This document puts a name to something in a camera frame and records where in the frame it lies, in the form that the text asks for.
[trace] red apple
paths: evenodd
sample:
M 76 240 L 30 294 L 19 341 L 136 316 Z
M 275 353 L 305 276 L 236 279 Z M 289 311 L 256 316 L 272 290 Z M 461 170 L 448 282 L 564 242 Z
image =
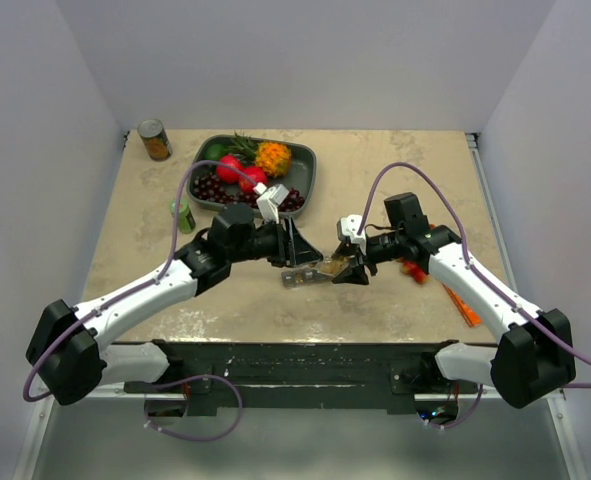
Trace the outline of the red apple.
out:
M 244 169 L 242 164 L 239 163 L 239 160 L 237 160 L 233 155 L 224 155 L 219 162 L 223 163 L 224 165 L 229 165 L 235 170 Z M 215 171 L 222 182 L 235 183 L 239 177 L 239 174 L 235 170 L 231 170 L 230 168 L 226 167 L 217 167 Z
M 251 177 L 251 179 L 255 180 L 255 182 L 257 183 L 263 183 L 264 185 L 267 185 L 268 183 L 268 177 L 266 176 L 266 174 L 264 173 L 264 171 L 259 168 L 259 167 L 248 167 L 245 170 L 242 170 L 246 175 L 248 175 L 249 177 Z M 239 188 L 242 189 L 242 192 L 244 193 L 250 193 L 253 191 L 253 184 L 251 182 L 249 182 L 248 180 L 246 180 L 244 177 L 242 177 L 241 175 L 239 176 Z

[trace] red fruit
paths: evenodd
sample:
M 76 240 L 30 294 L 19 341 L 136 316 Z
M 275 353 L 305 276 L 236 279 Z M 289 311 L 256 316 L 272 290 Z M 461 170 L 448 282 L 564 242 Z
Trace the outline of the red fruit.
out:
M 417 265 L 413 262 L 408 262 L 406 260 L 402 260 L 402 273 L 404 275 L 413 275 L 413 272 L 417 270 Z
M 224 155 L 219 162 L 225 165 L 229 165 L 236 170 L 244 169 L 242 164 L 239 163 L 239 160 L 237 160 L 233 155 Z M 217 176 L 222 180 L 222 182 L 225 183 L 235 183 L 239 178 L 239 174 L 235 170 L 231 170 L 230 168 L 217 167 L 215 171 L 217 172 Z
M 242 171 L 257 183 L 263 183 L 264 185 L 268 183 L 268 177 L 266 177 L 264 171 L 259 167 L 248 167 Z M 240 175 L 239 188 L 241 188 L 244 193 L 251 193 L 253 191 L 253 184 Z
M 413 280 L 420 285 L 428 282 L 429 276 L 426 275 L 419 267 L 413 272 Z

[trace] beige tabletop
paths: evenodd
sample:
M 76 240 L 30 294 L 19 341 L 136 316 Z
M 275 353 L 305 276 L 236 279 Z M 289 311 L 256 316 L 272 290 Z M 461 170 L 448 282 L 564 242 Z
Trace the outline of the beige tabletop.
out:
M 91 268 L 85 298 L 123 286 L 160 265 L 171 239 L 168 204 L 199 146 L 221 130 L 169 130 L 174 149 L 165 162 L 150 160 L 136 132 L 128 138 Z M 301 143 L 317 155 L 317 179 L 296 224 L 325 254 L 338 244 L 337 220 L 361 214 L 371 183 L 390 162 L 420 167 L 443 189 L 460 215 L 471 251 L 505 278 L 496 239 L 466 138 L 461 132 L 246 130 L 245 134 Z M 394 169 L 380 183 L 369 222 L 386 224 L 383 200 L 414 192 L 431 223 L 454 222 L 433 191 L 409 170 Z M 214 212 L 191 205 L 197 226 Z M 179 235 L 178 247 L 192 235 Z M 286 290 L 282 270 L 266 261 L 233 266 L 229 279 L 174 305 L 130 330 L 123 340 L 240 342 L 489 341 L 486 328 L 469 328 L 442 285 L 418 285 L 399 264 L 381 264 L 369 286 L 322 284 Z

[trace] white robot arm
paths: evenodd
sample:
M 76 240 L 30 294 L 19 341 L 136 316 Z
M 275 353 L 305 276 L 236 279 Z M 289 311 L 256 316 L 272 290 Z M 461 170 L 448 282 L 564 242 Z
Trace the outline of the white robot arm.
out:
M 292 219 L 280 221 L 276 205 L 283 200 L 283 187 L 260 189 L 263 195 L 258 204 L 266 220 L 262 226 L 255 227 L 247 205 L 229 206 L 214 218 L 207 238 L 201 232 L 175 253 L 163 276 L 160 272 L 166 265 L 101 298 L 73 308 L 59 300 L 44 310 L 26 354 L 32 365 L 61 332 L 80 318 L 90 317 L 39 369 L 60 404 L 74 403 L 102 384 L 160 381 L 171 364 L 164 348 L 153 342 L 113 342 L 155 313 L 190 300 L 228 278 L 233 263 L 266 258 L 274 266 L 295 267 L 322 259 L 321 253 L 302 238 Z M 341 243 L 336 253 L 348 257 L 349 262 L 334 283 L 366 285 L 365 268 L 374 275 L 378 263 L 404 257 L 462 297 L 498 343 L 497 347 L 457 342 L 444 346 L 434 355 L 443 378 L 492 385 L 517 408 L 574 379 L 573 357 L 531 328 L 517 309 L 508 306 L 470 270 L 459 238 L 445 226 L 430 228 L 415 195 L 391 197 L 385 206 L 394 226 L 389 233 L 374 237 L 358 234 L 358 215 L 338 222 Z M 543 312 L 511 291 L 472 255 L 469 261 L 496 289 L 571 344 L 569 322 L 561 312 Z M 126 295 L 143 283 L 148 286 Z M 111 302 L 118 296 L 124 298 Z

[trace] black mount bracket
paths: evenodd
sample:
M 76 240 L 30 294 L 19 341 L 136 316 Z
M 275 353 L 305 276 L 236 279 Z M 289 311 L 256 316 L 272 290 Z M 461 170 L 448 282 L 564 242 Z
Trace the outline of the black mount bracket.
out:
M 553 334 L 573 345 L 568 318 L 557 309 L 538 318 Z M 575 379 L 575 360 L 534 325 L 515 325 L 502 335 L 491 378 L 506 403 L 522 408 Z
M 317 344 L 155 342 L 171 359 L 157 383 L 205 373 L 230 380 L 244 408 L 377 409 L 388 414 L 415 414 L 416 395 L 446 395 L 452 382 L 435 362 L 442 344 Z M 476 386 L 458 382 L 461 393 Z M 153 393 L 154 386 L 129 382 L 124 391 Z M 180 387 L 167 390 L 182 393 Z M 428 408 L 428 403 L 421 402 Z M 434 407 L 444 403 L 437 399 Z M 235 407 L 230 390 L 219 382 L 190 384 L 187 415 L 216 415 Z
M 77 321 L 75 311 L 63 300 L 48 305 L 39 319 L 26 359 L 35 365 L 53 341 Z M 60 405 L 81 400 L 99 385 L 106 363 L 99 357 L 99 347 L 84 327 L 79 327 L 47 359 L 39 376 Z

